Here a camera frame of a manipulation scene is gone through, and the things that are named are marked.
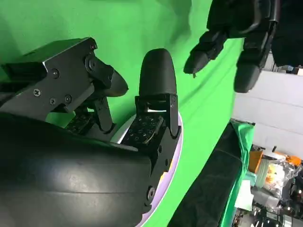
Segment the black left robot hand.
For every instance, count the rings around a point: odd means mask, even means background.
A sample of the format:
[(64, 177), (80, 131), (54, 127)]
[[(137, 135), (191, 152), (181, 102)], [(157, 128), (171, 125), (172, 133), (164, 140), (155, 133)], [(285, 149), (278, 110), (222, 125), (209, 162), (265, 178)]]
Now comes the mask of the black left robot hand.
[(214, 0), (207, 20), (207, 31), (190, 51), (186, 74), (196, 74), (215, 60), (228, 39), (243, 38), (237, 61), (234, 91), (248, 93), (265, 66), (280, 18), (279, 0)]

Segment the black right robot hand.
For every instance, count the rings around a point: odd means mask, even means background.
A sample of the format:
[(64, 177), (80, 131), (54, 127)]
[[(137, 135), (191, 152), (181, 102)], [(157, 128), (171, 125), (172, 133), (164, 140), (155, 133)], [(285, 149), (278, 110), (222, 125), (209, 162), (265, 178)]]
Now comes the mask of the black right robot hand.
[(172, 57), (146, 53), (135, 116), (117, 129), (107, 100), (128, 85), (96, 48), (54, 41), (2, 65), (1, 226), (134, 227), (167, 190), (182, 142)]

